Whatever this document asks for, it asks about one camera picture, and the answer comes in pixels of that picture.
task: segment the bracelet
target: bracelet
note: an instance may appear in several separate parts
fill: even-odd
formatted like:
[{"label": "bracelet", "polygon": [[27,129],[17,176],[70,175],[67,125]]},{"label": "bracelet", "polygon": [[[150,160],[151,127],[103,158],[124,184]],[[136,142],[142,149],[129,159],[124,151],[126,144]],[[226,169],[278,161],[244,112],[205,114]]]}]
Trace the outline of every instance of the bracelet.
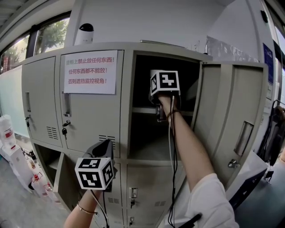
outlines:
[{"label": "bracelet", "polygon": [[[176,109],[176,110],[173,110],[173,111],[172,111],[172,114],[174,114],[175,112],[180,112],[180,111],[177,110],[177,109]],[[167,115],[167,117],[166,117],[166,120],[167,120],[168,122],[169,122],[168,119],[169,119],[169,117],[170,117],[170,114],[171,114],[171,112],[169,112],[168,115]]]},{"label": "bracelet", "polygon": [[88,212],[88,211],[84,210],[82,207],[79,206],[79,202],[77,203],[77,206],[79,207],[80,211],[83,211],[83,212],[85,212],[85,213],[87,213],[89,215],[94,215],[95,214],[95,212]]}]

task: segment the floor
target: floor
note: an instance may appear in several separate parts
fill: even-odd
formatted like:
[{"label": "floor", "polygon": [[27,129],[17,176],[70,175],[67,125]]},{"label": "floor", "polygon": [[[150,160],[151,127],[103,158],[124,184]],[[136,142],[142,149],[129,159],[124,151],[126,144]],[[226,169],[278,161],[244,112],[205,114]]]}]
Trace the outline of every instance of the floor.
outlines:
[{"label": "floor", "polygon": [[67,216],[65,209],[27,192],[8,162],[0,160],[1,228],[63,227]]},{"label": "floor", "polygon": [[285,216],[285,164],[277,160],[269,184],[261,180],[235,211],[240,228],[276,228]]}]

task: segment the white sleeve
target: white sleeve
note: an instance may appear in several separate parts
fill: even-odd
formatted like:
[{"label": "white sleeve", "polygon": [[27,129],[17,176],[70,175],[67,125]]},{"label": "white sleeve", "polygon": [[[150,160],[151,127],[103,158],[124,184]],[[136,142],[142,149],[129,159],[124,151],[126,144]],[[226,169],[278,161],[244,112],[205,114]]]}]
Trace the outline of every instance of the white sleeve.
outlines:
[{"label": "white sleeve", "polygon": [[215,173],[201,179],[194,187],[186,217],[193,218],[202,213],[199,228],[238,228],[233,208],[226,199],[222,183]]}]

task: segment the forearm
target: forearm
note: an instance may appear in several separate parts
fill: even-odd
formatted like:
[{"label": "forearm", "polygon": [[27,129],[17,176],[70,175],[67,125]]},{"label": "forearm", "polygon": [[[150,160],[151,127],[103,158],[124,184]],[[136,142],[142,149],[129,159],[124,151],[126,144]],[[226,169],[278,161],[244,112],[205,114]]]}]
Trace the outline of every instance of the forearm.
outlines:
[{"label": "forearm", "polygon": [[[100,194],[101,191],[95,192],[95,195],[98,199],[100,197]],[[97,203],[89,190],[86,191],[78,204],[81,208],[88,212],[94,212],[97,206]],[[92,217],[92,214],[81,211],[79,207],[76,206],[66,219],[64,228],[89,228]]]},{"label": "forearm", "polygon": [[[166,115],[170,112],[170,102],[168,99],[161,99]],[[175,141],[179,151],[181,161],[186,171],[186,176],[190,191],[194,186],[208,174],[214,173],[209,156],[186,123],[182,115],[178,112],[173,114],[175,126]]]}]

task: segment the blue sign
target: blue sign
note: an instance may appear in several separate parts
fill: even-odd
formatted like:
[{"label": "blue sign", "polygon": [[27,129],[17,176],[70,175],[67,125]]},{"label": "blue sign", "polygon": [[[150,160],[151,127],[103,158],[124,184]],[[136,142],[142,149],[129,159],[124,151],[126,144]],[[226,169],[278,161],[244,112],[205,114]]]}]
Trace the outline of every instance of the blue sign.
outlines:
[{"label": "blue sign", "polygon": [[264,63],[268,66],[268,81],[273,85],[274,80],[274,62],[273,62],[273,53],[265,44],[263,44],[263,51],[264,51]]}]

